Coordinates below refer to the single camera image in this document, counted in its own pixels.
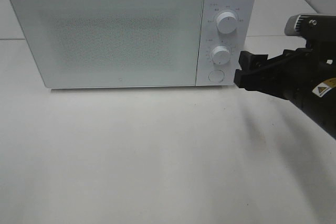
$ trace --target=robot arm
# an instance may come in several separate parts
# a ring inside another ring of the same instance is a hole
[[[306,47],[272,59],[242,51],[234,83],[291,101],[336,138],[336,16],[293,16],[285,34],[303,37]]]

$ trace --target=microwave oven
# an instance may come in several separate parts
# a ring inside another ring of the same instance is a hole
[[[10,0],[48,88],[233,84],[254,0]]]

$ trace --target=white countertop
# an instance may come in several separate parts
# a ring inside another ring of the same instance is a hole
[[[278,55],[304,0],[256,0]],[[336,141],[236,87],[49,90],[0,0],[0,223],[336,223]]]

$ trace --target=round button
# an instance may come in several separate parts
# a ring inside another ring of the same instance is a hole
[[[211,82],[222,82],[224,80],[224,73],[220,70],[212,71],[209,74],[209,81]]]
[[[214,64],[223,65],[230,61],[231,53],[227,47],[216,47],[211,52],[212,61]]]
[[[221,14],[216,19],[217,29],[222,34],[232,33],[237,28],[237,17],[231,11],[226,11]]]

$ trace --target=white knob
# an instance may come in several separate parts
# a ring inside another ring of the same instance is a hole
[[[237,17],[233,12],[226,11],[216,19],[217,29],[222,34],[232,33],[237,28]]]
[[[216,47],[211,52],[212,61],[214,64],[223,65],[230,61],[231,53],[227,47]]]

